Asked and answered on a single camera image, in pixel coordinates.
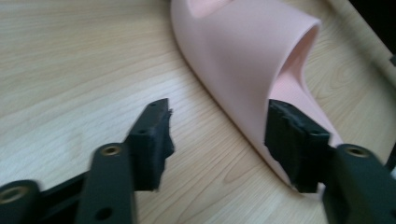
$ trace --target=wooden table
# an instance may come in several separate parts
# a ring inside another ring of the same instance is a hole
[[[396,140],[396,69],[347,0],[288,0],[323,20],[306,80],[348,143],[385,161]],[[0,2],[0,185],[48,189],[121,141],[144,106],[169,98],[177,152],[141,223],[326,223],[286,187],[186,65],[169,1]]]

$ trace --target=slipper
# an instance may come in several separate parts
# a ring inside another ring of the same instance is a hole
[[[304,82],[320,21],[276,0],[172,0],[177,43],[195,74],[276,174],[264,145],[268,101],[296,106],[342,140]]]

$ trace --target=pink slipper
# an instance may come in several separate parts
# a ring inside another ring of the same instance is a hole
[[[172,0],[172,22],[188,63],[212,96],[290,184],[263,144],[268,100],[290,103],[342,140],[304,83],[319,20],[276,0]]]

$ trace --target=light wood tabletop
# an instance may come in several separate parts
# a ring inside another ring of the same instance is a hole
[[[288,0],[322,19],[306,81],[346,143],[385,162],[396,140],[396,69],[347,0]],[[165,0],[0,1],[0,186],[48,189],[120,142],[144,106],[169,98],[176,153],[141,223],[326,223],[288,188],[187,66]]]

